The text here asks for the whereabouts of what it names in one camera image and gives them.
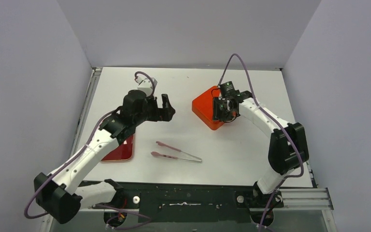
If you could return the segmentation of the pink silicone tongs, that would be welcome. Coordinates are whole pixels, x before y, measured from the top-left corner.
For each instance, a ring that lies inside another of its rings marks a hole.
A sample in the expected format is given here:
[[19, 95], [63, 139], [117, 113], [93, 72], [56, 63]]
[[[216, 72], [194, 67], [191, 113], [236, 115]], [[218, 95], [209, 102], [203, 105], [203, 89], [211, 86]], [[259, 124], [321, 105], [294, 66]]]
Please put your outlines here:
[[174, 146], [168, 145], [161, 141], [156, 141], [159, 147], [162, 147], [164, 152], [151, 151], [150, 154], [155, 158], [167, 158], [173, 160], [180, 160], [192, 163], [202, 163], [202, 158], [198, 156], [191, 155], [183, 150], [176, 148]]

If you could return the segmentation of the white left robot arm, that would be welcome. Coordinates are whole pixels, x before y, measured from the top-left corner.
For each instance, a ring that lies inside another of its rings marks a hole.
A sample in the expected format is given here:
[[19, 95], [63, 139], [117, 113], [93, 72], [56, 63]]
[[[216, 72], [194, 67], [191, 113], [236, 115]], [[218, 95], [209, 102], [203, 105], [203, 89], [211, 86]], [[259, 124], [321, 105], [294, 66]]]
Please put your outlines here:
[[33, 180], [32, 198], [46, 214], [65, 224], [87, 206], [107, 203], [119, 207], [124, 194], [112, 180], [91, 187], [80, 184], [105, 156], [134, 135], [139, 125], [172, 120], [175, 109], [169, 96], [162, 94], [161, 99], [162, 106], [158, 107], [155, 96], [147, 96], [141, 90], [129, 91], [121, 106], [100, 118], [82, 148], [51, 173], [39, 173]]

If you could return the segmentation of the orange box lid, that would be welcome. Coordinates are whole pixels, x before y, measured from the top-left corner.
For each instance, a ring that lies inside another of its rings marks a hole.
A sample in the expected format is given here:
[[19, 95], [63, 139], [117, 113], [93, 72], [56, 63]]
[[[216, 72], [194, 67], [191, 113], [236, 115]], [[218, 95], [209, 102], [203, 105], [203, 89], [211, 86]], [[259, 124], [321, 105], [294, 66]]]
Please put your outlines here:
[[214, 121], [213, 99], [219, 97], [218, 86], [212, 86], [192, 101], [192, 112], [211, 130], [217, 130], [224, 122]]

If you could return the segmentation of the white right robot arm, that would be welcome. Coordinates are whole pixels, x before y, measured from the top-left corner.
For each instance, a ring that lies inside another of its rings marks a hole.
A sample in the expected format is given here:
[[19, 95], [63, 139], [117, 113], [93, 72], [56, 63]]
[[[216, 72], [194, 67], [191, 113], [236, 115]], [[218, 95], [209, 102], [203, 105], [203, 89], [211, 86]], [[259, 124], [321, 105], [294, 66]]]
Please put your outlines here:
[[218, 86], [219, 96], [213, 98], [213, 121], [229, 123], [242, 116], [259, 128], [270, 140], [268, 167], [263, 176], [255, 182], [253, 202], [265, 206], [271, 201], [271, 193], [286, 178], [293, 178], [293, 171], [304, 174], [304, 164], [309, 159], [305, 129], [300, 123], [286, 121], [249, 91], [239, 91], [231, 81]]

